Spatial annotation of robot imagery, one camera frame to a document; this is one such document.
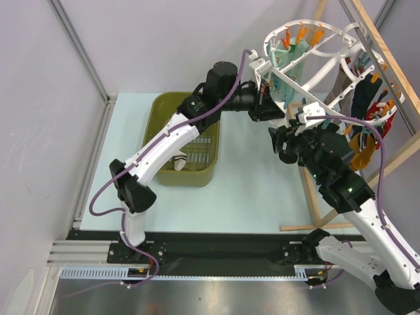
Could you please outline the white round clip hanger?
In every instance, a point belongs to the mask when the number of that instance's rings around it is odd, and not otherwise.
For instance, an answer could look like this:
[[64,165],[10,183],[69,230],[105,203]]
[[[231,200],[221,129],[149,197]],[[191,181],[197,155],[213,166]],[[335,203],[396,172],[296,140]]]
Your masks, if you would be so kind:
[[[364,51],[365,53],[368,51],[362,44],[362,40],[366,38],[366,34],[367,30],[358,22],[349,24],[345,29],[340,30],[335,26],[317,20],[301,19],[290,21],[266,36],[263,43],[265,55],[263,59],[270,61],[269,54],[276,49],[288,50],[293,38],[295,38],[296,44],[304,39],[309,44],[310,48],[300,58],[282,69],[275,67],[271,62],[272,69],[262,78],[262,80],[275,77],[281,84],[288,85],[292,91],[296,91],[300,95],[303,95],[310,100],[311,103],[319,102],[324,108],[325,113],[328,114],[331,119],[342,118],[343,114],[340,114],[335,110],[336,104],[338,104],[348,92],[354,90],[357,84],[361,82],[367,74],[370,74],[377,69],[376,66],[371,65],[357,76],[353,74],[345,60],[345,58],[351,57],[360,51]],[[326,63],[307,82],[303,84],[297,83],[286,74],[286,71],[296,66],[299,62],[305,61],[309,56],[325,58]],[[352,83],[331,103],[325,104],[312,94],[311,90],[337,66],[343,67],[344,72]]]

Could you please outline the mustard yellow striped sock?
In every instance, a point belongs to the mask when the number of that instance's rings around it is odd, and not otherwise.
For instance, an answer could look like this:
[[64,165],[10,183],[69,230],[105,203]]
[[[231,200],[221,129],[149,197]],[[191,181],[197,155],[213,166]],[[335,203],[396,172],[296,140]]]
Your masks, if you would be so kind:
[[376,150],[375,139],[371,135],[358,133],[348,145],[354,152],[350,168],[353,171],[364,169],[370,163],[371,157]]

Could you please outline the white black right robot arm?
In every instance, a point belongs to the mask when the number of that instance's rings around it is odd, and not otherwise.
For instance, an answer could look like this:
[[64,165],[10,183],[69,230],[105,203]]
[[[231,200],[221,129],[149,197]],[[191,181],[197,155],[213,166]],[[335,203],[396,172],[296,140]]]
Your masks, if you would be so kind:
[[361,233],[375,257],[345,245],[321,228],[305,239],[303,257],[336,264],[375,293],[393,314],[419,310],[419,255],[384,214],[379,196],[349,164],[354,155],[338,127],[297,132],[296,127],[269,128],[273,151],[286,164],[298,164],[312,175],[323,199]]

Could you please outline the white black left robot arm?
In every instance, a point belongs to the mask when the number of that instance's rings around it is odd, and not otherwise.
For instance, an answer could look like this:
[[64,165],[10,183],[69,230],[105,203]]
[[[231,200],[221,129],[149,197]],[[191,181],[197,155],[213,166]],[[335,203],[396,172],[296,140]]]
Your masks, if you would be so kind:
[[144,256],[146,212],[157,196],[150,181],[171,158],[181,159],[181,148],[218,122],[223,111],[246,111],[256,122],[281,119],[282,104],[273,101],[267,74],[268,61],[251,63],[255,79],[241,82],[243,66],[217,62],[200,83],[176,108],[160,131],[135,155],[110,164],[113,184],[121,201],[121,254],[136,263]]

